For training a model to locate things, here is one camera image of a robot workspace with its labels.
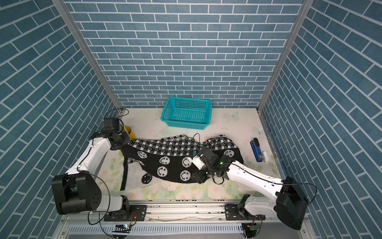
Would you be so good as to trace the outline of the black white smiley scarf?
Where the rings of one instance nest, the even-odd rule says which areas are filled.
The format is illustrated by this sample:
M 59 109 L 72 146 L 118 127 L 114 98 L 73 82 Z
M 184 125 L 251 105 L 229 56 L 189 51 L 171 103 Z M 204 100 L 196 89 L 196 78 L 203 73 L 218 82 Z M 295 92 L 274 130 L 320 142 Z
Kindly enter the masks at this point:
M 209 148 L 219 157 L 228 156 L 240 163 L 243 157 L 234 142 L 219 135 L 204 142 L 184 134 L 156 140 L 132 139 L 122 147 L 124 173 L 120 190 L 133 190 L 154 182 L 155 178 L 175 183 L 196 183 L 192 174 L 197 167 L 189 156 Z

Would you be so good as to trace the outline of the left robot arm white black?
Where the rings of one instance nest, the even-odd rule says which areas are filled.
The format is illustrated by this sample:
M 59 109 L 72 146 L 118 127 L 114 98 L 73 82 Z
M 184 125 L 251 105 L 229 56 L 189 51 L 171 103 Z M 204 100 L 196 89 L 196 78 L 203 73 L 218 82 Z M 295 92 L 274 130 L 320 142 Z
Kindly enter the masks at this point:
M 53 178 L 53 191 L 56 210 L 60 215 L 81 212 L 103 212 L 103 220 L 126 221 L 131 219 L 131 210 L 125 196 L 112 196 L 107 189 L 103 194 L 97 184 L 105 181 L 96 172 L 107 153 L 121 149 L 130 142 L 126 131 L 99 131 L 94 133 L 79 159 L 64 174 Z

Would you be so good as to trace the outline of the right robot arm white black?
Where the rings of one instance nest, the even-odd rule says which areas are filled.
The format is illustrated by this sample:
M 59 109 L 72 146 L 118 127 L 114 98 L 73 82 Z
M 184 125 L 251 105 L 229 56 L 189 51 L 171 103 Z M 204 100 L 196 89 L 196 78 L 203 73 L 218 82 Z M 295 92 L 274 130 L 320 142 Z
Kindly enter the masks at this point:
M 240 203 L 243 216 L 264 215 L 273 210 L 277 218 L 286 226 L 300 230 L 309 204 L 308 198 L 299 183 L 293 178 L 274 178 L 244 166 L 239 161 L 228 156 L 204 159 L 204 156 L 194 156 L 189 161 L 196 166 L 193 177 L 198 183 L 204 183 L 212 176 L 222 177 L 243 184 L 261 193 L 269 199 L 261 209 L 253 196 L 244 196 Z

